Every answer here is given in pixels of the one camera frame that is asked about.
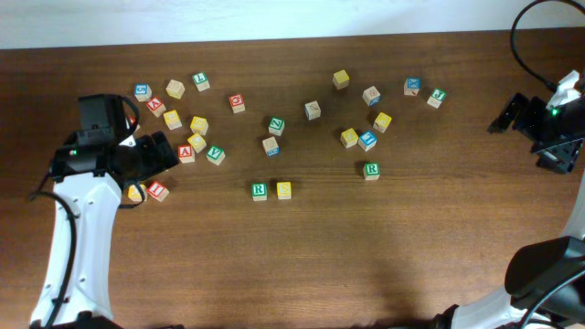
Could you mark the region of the yellow block upper left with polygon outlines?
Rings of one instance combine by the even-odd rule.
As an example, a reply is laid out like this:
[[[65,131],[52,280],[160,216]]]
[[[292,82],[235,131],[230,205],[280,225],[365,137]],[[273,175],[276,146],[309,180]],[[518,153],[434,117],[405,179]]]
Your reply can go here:
[[[164,120],[166,126],[170,130],[177,129],[182,126],[180,116],[178,115],[178,112],[176,110],[166,111],[164,113]]]

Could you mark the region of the blue S block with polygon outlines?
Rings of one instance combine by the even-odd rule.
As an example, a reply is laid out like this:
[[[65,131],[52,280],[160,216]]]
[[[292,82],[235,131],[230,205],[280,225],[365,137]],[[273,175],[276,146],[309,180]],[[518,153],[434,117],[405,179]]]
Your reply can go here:
[[[137,83],[134,85],[134,97],[139,102],[146,102],[152,99],[152,89],[146,83]]]

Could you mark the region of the blue picture block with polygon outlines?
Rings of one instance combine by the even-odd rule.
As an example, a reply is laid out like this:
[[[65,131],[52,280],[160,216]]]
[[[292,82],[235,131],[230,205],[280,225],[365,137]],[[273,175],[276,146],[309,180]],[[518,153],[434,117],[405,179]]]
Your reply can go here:
[[[371,131],[364,132],[359,136],[358,145],[365,151],[368,152],[372,149],[378,141],[378,138]]]

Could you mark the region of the green r block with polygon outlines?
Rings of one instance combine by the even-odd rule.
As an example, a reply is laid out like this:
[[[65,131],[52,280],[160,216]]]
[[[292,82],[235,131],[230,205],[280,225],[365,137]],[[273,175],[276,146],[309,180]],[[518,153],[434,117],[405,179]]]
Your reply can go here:
[[[254,183],[251,186],[252,199],[254,201],[266,201],[268,198],[268,189],[265,183]]]
[[[363,175],[366,180],[378,180],[381,175],[379,163],[365,163]]]

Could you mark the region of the green V block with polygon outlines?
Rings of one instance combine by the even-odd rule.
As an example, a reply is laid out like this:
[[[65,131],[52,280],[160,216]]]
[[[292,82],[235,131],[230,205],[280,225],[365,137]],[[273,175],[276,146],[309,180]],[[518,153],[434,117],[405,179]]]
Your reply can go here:
[[[223,160],[225,159],[226,154],[225,151],[215,145],[212,145],[206,153],[206,158],[208,161],[214,165],[220,165]]]

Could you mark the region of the wood block blue side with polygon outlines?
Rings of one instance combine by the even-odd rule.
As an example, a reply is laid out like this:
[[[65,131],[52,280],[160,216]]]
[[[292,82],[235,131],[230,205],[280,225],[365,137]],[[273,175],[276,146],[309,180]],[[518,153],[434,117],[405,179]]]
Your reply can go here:
[[[261,143],[264,152],[268,157],[275,156],[280,152],[280,146],[274,136],[264,139]]]

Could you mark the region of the yellow block bottom left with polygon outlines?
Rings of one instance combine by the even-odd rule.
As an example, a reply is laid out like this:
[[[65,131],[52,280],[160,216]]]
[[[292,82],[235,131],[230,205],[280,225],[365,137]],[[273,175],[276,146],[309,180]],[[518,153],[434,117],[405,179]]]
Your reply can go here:
[[[147,199],[148,193],[146,192],[146,187],[143,184],[131,185],[128,188],[127,196],[134,203],[140,203]]]

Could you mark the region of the blue X block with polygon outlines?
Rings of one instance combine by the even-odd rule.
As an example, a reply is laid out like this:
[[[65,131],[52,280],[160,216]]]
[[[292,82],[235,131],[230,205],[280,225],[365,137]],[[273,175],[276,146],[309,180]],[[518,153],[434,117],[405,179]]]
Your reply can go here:
[[[421,89],[420,78],[407,77],[404,83],[403,92],[405,96],[417,96]]]

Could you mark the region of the yellow S block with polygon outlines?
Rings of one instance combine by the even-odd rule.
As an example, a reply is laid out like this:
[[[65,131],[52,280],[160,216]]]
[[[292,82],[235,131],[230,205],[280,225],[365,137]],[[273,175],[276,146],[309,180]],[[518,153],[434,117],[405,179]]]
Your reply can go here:
[[[205,136],[207,134],[209,124],[206,118],[194,116],[189,127],[192,133],[199,133],[200,135]]]
[[[293,192],[292,192],[292,183],[291,182],[278,182],[277,183],[277,197],[279,200],[286,200],[291,199]]]

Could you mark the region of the wood block blue-side right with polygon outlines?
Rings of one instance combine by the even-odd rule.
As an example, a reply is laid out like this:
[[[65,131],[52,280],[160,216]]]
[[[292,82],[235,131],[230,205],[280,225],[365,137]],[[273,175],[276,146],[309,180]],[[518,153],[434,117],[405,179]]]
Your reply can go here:
[[[371,86],[363,91],[362,98],[368,106],[379,103],[381,95],[375,86]]]

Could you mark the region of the plain white wood block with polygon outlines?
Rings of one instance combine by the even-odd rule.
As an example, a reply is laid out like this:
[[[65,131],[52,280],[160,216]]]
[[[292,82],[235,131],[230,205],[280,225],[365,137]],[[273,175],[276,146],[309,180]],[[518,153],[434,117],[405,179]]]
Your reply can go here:
[[[304,111],[309,121],[317,119],[321,116],[321,108],[318,101],[311,101],[304,104]]]

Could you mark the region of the plain wood yellow-side block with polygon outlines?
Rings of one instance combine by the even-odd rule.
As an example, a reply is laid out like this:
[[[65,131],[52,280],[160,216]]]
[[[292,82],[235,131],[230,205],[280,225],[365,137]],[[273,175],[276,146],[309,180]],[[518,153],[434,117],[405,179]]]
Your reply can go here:
[[[169,80],[165,90],[170,97],[180,100],[186,88],[181,81]]]

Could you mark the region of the yellow block near A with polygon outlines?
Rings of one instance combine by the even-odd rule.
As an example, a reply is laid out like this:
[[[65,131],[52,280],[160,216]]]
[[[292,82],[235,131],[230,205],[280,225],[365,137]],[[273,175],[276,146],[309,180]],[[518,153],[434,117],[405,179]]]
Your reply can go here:
[[[207,142],[200,133],[194,133],[187,139],[196,153],[200,153],[207,147]]]

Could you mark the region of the yellow block top right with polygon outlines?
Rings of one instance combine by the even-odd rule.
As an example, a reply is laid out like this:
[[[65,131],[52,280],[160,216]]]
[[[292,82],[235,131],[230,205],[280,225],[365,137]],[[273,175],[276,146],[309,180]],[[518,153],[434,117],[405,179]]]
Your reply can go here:
[[[344,69],[335,72],[333,75],[333,83],[338,90],[346,88],[349,81],[350,78]]]

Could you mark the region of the red I block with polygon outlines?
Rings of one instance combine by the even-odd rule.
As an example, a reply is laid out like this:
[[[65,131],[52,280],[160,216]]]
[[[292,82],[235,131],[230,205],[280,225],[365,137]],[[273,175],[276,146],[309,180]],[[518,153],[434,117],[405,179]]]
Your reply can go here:
[[[169,190],[160,182],[153,181],[153,183],[148,187],[147,193],[157,201],[163,202],[169,195]]]

